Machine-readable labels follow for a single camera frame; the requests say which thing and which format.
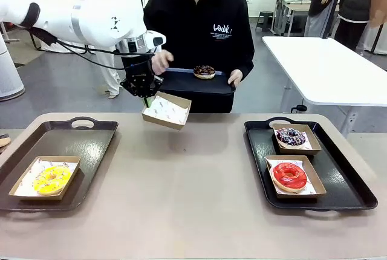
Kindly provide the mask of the person's left hand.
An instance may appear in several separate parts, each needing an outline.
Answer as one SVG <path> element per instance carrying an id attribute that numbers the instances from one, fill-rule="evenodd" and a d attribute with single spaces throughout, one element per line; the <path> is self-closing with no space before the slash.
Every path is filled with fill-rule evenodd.
<path id="1" fill-rule="evenodd" d="M 229 77 L 227 83 L 229 85 L 233 85 L 233 86 L 237 87 L 241 83 L 242 79 L 243 79 L 242 71 L 239 69 L 236 69 L 230 73 L 230 77 Z"/>

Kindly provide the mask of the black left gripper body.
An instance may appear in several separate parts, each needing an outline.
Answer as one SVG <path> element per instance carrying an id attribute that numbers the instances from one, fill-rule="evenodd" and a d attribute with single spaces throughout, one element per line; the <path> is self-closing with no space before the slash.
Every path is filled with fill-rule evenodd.
<path id="1" fill-rule="evenodd" d="M 142 80 L 149 86 L 154 81 L 154 73 L 151 67 L 151 58 L 149 56 L 134 56 L 122 58 L 125 79 Z"/>

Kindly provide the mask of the person's right hand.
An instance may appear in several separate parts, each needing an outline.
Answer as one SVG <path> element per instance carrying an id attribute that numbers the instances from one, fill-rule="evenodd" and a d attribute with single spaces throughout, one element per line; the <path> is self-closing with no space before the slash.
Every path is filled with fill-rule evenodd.
<path id="1" fill-rule="evenodd" d="M 151 59 L 152 70 L 155 73 L 155 75 L 157 76 L 162 75 L 169 68 L 169 62 L 173 62 L 173 61 L 174 61 L 174 56 L 172 53 L 166 50 L 161 50 L 159 52 L 156 52 Z"/>

